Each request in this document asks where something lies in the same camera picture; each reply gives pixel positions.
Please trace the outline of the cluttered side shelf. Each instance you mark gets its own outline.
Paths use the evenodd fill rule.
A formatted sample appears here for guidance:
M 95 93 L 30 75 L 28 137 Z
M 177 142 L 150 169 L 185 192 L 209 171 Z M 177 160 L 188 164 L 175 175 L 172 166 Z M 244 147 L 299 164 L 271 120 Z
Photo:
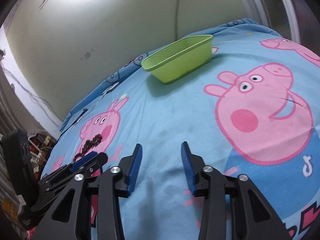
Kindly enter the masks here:
M 39 185 L 33 173 L 27 133 L 20 129 L 1 139 L 4 161 L 20 204 L 18 221 L 29 231 L 39 225 L 57 196 Z

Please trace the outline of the blue Peppa Pig bedsheet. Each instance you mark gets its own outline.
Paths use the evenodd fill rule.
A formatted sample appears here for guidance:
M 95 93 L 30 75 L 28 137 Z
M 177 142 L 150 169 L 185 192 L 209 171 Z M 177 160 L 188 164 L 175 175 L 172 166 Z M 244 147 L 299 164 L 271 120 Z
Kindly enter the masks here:
M 186 141 L 222 174 L 247 175 L 302 239 L 319 216 L 319 56 L 248 18 L 201 34 L 213 35 L 212 60 L 186 76 L 161 83 L 144 51 L 74 106 L 43 175 L 97 134 L 105 170 L 141 144 L 136 188 L 120 200 L 126 239 L 197 239 L 203 199 L 188 189 Z

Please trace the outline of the white power bank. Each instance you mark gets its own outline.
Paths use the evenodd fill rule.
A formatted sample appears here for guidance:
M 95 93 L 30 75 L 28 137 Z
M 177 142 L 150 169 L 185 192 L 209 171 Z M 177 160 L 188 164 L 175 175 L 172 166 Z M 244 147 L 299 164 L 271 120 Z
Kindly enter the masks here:
M 110 87 L 106 88 L 106 89 L 103 91 L 102 95 L 106 95 L 106 94 L 108 94 L 108 93 L 111 93 L 111 92 L 114 91 L 119 85 L 120 85 L 119 82 L 116 82 L 116 83 L 112 84 Z

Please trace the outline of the green plastic basket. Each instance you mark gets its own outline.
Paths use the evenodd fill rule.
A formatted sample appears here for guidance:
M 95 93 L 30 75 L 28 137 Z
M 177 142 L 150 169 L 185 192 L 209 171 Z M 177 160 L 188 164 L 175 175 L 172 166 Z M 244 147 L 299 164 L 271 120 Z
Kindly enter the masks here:
M 172 83 L 212 60 L 213 35 L 182 38 L 149 55 L 142 68 L 164 84 Z

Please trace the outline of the wall socket plate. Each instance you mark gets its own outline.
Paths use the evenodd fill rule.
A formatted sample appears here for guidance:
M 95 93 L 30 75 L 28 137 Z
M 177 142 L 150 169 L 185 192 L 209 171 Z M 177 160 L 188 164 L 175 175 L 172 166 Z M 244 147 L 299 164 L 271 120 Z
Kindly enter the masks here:
M 87 52 L 85 55 L 84 55 L 84 57 L 87 59 L 87 58 L 89 58 L 91 56 L 91 53 L 90 52 Z

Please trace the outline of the window frame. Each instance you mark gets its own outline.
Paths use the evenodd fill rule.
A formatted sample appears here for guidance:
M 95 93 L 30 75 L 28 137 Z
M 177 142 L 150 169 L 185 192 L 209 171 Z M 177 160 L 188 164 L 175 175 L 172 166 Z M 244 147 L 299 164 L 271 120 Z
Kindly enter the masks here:
M 241 0 L 249 18 L 281 36 L 301 42 L 297 14 L 292 0 Z

